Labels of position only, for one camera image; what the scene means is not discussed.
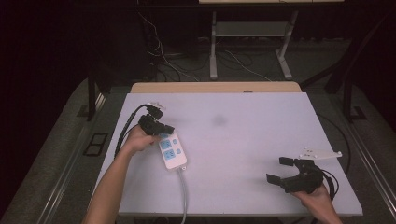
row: white table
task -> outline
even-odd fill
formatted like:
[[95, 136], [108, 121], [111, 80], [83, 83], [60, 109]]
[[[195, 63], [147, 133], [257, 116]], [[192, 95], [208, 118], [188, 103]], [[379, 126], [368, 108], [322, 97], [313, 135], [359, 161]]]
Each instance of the white table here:
[[[124, 123], [139, 105], [148, 102], [166, 106], [161, 122], [176, 128], [187, 154], [183, 175], [189, 216], [308, 215], [297, 199], [265, 178], [265, 174], [297, 175], [297, 168], [280, 165], [279, 157], [297, 158], [305, 147], [332, 150], [305, 93], [128, 94], [98, 180], [113, 161]], [[140, 110], [132, 125], [146, 113]], [[340, 183], [333, 202], [337, 213], [362, 215], [338, 160], [316, 164]], [[166, 170], [159, 148], [137, 153], [128, 170], [120, 215], [181, 216], [182, 204], [177, 173]]]

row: white cord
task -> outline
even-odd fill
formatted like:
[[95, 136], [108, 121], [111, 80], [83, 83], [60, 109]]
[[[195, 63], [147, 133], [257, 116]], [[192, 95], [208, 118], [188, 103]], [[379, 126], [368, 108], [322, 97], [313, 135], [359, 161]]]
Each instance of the white cord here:
[[163, 59], [165, 60], [165, 62], [171, 66], [173, 69], [175, 69], [177, 72], [179, 72], [181, 75], [185, 76], [185, 77], [190, 77], [195, 79], [195, 81], [199, 82], [199, 80], [196, 77], [192, 77], [192, 76], [188, 76], [187, 74], [180, 72], [179, 70], [177, 70], [171, 63], [168, 62], [168, 60], [166, 60], [165, 55], [163, 55], [163, 43], [160, 42], [160, 50], [161, 50], [161, 55], [163, 56]]
[[163, 54], [163, 43], [160, 41], [160, 38], [158, 37], [158, 34], [157, 34], [157, 27], [156, 27], [154, 24], [152, 24], [148, 19], [146, 19], [142, 14], [140, 14], [140, 12], [139, 12], [139, 16], [140, 16], [143, 20], [145, 20], [148, 24], [150, 24], [152, 27], [154, 27], [154, 33], [155, 33], [155, 36], [156, 36], [157, 41], [158, 41], [158, 46], [157, 46], [157, 48], [156, 48], [155, 50], [157, 50], [157, 49], [160, 49], [160, 50], [161, 50], [161, 55], [163, 56], [163, 60], [164, 60], [169, 66], [171, 66], [173, 69], [175, 69], [178, 73], [180, 73], [181, 75], [183, 75], [183, 76], [185, 76], [185, 77], [193, 78], [193, 79], [195, 79], [195, 81], [199, 82], [198, 78], [192, 77], [192, 76], [188, 76], [187, 74], [185, 74], [185, 73], [183, 73], [183, 72], [180, 72], [180, 71], [177, 70], [172, 64], [170, 64], [170, 63], [168, 62], [168, 60], [166, 60], [165, 55]]
[[187, 191], [186, 191], [186, 184], [184, 183], [184, 178], [181, 173], [181, 168], [177, 168], [178, 176], [180, 177], [181, 185], [183, 187], [183, 201], [184, 201], [184, 206], [183, 206], [183, 220], [181, 221], [181, 224], [184, 224], [186, 221], [186, 216], [187, 216]]
[[257, 75], [257, 76], [259, 76], [259, 77], [263, 77], [263, 78], [265, 78], [265, 79], [267, 79], [268, 81], [271, 81], [272, 82], [272, 80], [271, 79], [269, 79], [268, 77], [265, 77], [265, 76], [263, 76], [263, 75], [260, 75], [260, 74], [258, 74], [258, 73], [255, 73], [255, 72], [253, 72], [253, 71], [251, 71], [250, 69], [248, 69], [248, 68], [246, 68], [230, 51], [228, 51], [228, 50], [225, 50], [227, 53], [229, 53], [229, 54], [231, 54], [231, 56], [233, 56], [234, 58], [235, 58], [235, 60], [243, 67], [243, 68], [245, 68], [245, 70], [247, 70], [248, 72], [250, 72], [250, 73], [252, 73], [252, 74], [254, 74], [254, 75]]

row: hand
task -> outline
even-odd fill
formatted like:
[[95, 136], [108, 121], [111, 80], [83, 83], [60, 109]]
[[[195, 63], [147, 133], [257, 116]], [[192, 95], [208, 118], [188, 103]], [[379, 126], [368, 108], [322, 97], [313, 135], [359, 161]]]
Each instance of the hand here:
[[322, 223], [342, 223], [323, 184], [310, 194], [305, 191], [299, 191], [293, 192], [291, 195], [300, 199], [303, 206], [308, 208], [309, 212]]
[[128, 151], [134, 155], [137, 151], [142, 151], [149, 144], [158, 141], [160, 141], [160, 136], [147, 135], [140, 125], [136, 125], [129, 131], [121, 151]]

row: electrical outlet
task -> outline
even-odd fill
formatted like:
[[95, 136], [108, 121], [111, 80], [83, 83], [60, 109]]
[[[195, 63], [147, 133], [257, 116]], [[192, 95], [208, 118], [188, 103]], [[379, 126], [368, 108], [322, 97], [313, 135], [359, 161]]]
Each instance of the electrical outlet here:
[[185, 169], [187, 158], [176, 132], [162, 134], [161, 138], [159, 145], [166, 168], [168, 170], [176, 170], [178, 167]]

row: floor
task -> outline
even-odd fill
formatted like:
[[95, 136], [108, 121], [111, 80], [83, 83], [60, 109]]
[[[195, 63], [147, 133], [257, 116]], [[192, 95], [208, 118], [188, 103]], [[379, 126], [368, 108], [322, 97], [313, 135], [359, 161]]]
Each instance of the floor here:
[[[203, 47], [191, 56], [175, 49], [165, 49], [165, 57], [179, 72], [164, 63], [156, 78], [151, 81], [211, 81], [208, 67], [207, 39]], [[220, 39], [218, 52], [218, 81], [284, 81], [275, 56], [281, 42], [273, 39], [229, 40]], [[286, 60], [293, 81], [302, 82], [335, 63], [347, 49], [347, 40], [291, 42]], [[386, 179], [391, 193], [396, 189], [396, 133], [382, 119], [358, 88], [353, 91], [354, 106], [358, 106], [367, 119], [348, 123], [341, 114], [342, 93], [327, 94], [323, 78], [303, 89], [308, 93], [318, 118], [332, 147], [348, 155], [350, 167], [347, 177], [361, 202], [362, 217], [343, 217], [344, 223], [396, 223], [389, 211], [384, 190], [376, 176]], [[109, 93], [98, 93], [97, 113], [92, 121], [84, 117], [87, 100], [87, 81], [82, 82], [64, 106], [64, 112], [53, 127], [45, 145], [25, 177], [17, 195], [3, 216], [1, 223], [79, 223], [86, 211], [96, 183], [102, 161], [106, 155], [112, 132], [118, 120], [123, 99], [130, 86], [113, 86]], [[98, 133], [107, 134], [103, 151], [98, 157], [83, 155], [83, 151]], [[373, 175], [361, 149], [369, 152], [380, 173]], [[348, 167], [349, 157], [339, 159]], [[186, 223], [310, 223], [312, 217], [282, 218], [208, 218], [187, 217]], [[153, 223], [155, 218], [119, 217], [117, 223]], [[169, 223], [179, 223], [180, 218], [170, 218]]]

